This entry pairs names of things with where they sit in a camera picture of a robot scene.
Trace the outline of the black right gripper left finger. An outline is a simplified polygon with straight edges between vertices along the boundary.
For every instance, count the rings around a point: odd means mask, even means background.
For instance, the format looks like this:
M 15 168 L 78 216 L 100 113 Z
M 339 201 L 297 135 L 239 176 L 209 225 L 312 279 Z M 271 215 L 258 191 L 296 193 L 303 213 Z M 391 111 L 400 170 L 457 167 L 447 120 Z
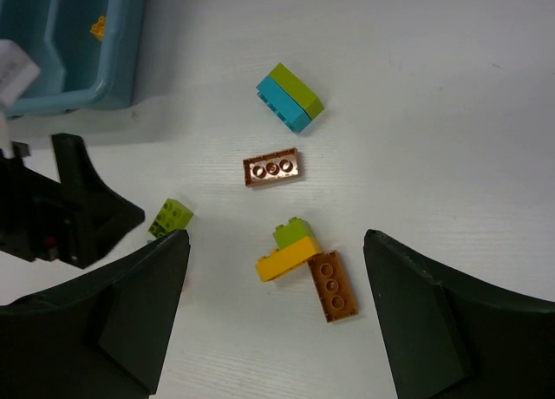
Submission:
M 189 235 L 1 308 L 3 398 L 148 398 L 156 393 L 186 276 Z

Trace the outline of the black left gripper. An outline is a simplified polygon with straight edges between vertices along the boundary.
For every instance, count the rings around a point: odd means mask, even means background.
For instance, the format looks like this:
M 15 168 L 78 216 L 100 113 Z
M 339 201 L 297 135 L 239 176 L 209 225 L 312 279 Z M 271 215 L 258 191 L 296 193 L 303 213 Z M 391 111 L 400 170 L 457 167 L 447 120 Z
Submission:
M 106 257 L 145 213 L 102 181 L 82 137 L 54 134 L 51 142 L 58 180 L 25 166 L 25 143 L 12 142 L 12 157 L 1 159 L 1 250 L 85 269 Z

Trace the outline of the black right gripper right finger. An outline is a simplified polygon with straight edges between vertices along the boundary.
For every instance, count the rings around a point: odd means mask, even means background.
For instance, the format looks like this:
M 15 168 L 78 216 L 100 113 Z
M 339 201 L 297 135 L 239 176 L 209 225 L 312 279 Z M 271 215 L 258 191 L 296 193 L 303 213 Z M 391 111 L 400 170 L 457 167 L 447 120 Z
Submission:
M 552 398 L 554 304 L 369 230 L 363 254 L 400 398 Z

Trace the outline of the orange lego brick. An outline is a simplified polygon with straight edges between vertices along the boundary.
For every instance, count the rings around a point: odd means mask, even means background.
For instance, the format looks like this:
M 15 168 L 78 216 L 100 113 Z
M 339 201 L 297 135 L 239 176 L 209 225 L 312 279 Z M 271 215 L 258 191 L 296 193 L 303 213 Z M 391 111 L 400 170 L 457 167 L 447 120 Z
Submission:
M 103 40 L 106 17 L 99 16 L 97 21 L 91 26 L 89 33 L 99 42 Z

